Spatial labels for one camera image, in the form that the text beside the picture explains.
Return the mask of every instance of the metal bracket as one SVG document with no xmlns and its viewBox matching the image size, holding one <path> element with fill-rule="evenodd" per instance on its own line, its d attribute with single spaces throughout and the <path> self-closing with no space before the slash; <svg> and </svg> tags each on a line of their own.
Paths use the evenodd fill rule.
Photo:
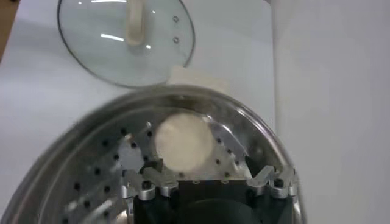
<svg viewBox="0 0 390 224">
<path fill-rule="evenodd" d="M 283 166 L 279 176 L 269 182 L 269 187 L 271 188 L 271 196 L 274 198 L 284 199 L 288 196 L 297 195 L 298 177 L 294 168 Z"/>
<path fill-rule="evenodd" d="M 155 197 L 155 185 L 134 170 L 127 170 L 123 181 L 122 198 L 138 196 L 140 200 L 148 201 Z"/>
<path fill-rule="evenodd" d="M 135 170 L 138 172 L 144 165 L 141 149 L 133 143 L 134 140 L 137 140 L 137 135 L 127 134 L 119 141 L 119 163 L 124 170 Z"/>
<path fill-rule="evenodd" d="M 143 177 L 147 180 L 150 180 L 158 188 L 160 188 L 160 193 L 164 197 L 170 197 L 172 191 L 179 187 L 179 183 L 175 180 L 174 177 L 164 175 L 152 167 L 147 167 L 144 169 Z"/>
<path fill-rule="evenodd" d="M 268 182 L 274 177 L 274 167 L 264 166 L 253 179 L 246 181 L 246 184 L 255 190 L 256 196 L 263 195 Z"/>
</svg>

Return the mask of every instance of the metal clamp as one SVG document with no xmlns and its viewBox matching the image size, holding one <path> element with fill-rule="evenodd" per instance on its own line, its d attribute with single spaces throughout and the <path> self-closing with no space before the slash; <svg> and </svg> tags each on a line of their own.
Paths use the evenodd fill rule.
<svg viewBox="0 0 390 224">
<path fill-rule="evenodd" d="M 127 170 L 123 181 L 122 198 L 138 196 L 140 200 L 148 201 L 155 197 L 155 185 L 134 170 Z"/>
<path fill-rule="evenodd" d="M 172 191 L 179 187 L 179 183 L 172 176 L 163 175 L 152 167 L 147 167 L 143 171 L 143 177 L 151 180 L 158 188 L 160 194 L 164 197 L 170 197 Z"/>
<path fill-rule="evenodd" d="M 246 184 L 255 190 L 256 196 L 263 195 L 268 182 L 274 177 L 274 167 L 264 166 L 253 179 L 246 181 Z"/>
<path fill-rule="evenodd" d="M 278 199 L 284 199 L 288 196 L 295 196 L 298 193 L 298 177 L 294 168 L 283 166 L 283 170 L 277 178 L 269 182 L 271 196 Z"/>
</svg>

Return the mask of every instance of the lid handle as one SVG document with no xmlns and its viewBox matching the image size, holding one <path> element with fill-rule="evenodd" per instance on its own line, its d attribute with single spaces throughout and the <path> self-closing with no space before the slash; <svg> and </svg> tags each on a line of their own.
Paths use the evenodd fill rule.
<svg viewBox="0 0 390 224">
<path fill-rule="evenodd" d="M 126 42 L 130 46 L 138 46 L 144 41 L 144 0 L 127 0 L 126 2 Z"/>
</svg>

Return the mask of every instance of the white wall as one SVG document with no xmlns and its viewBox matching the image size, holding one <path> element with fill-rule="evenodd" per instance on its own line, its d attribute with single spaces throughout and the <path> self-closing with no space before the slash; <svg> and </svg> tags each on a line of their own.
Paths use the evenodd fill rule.
<svg viewBox="0 0 390 224">
<path fill-rule="evenodd" d="M 309 223 L 389 223 L 390 1 L 272 0 L 277 130 Z"/>
</svg>

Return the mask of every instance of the white table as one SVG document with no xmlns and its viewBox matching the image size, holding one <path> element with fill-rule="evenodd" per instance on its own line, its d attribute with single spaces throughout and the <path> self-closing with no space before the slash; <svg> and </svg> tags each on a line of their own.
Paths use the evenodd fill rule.
<svg viewBox="0 0 390 224">
<path fill-rule="evenodd" d="M 212 0 L 207 8 L 205 1 L 185 1 L 197 38 L 190 68 L 227 80 L 230 95 L 274 127 L 271 7 L 247 1 Z M 0 64 L 0 215 L 51 143 L 129 91 L 89 75 L 72 58 L 57 30 L 56 8 L 56 0 L 22 0 Z M 233 11 L 244 15 L 232 19 Z"/>
</svg>

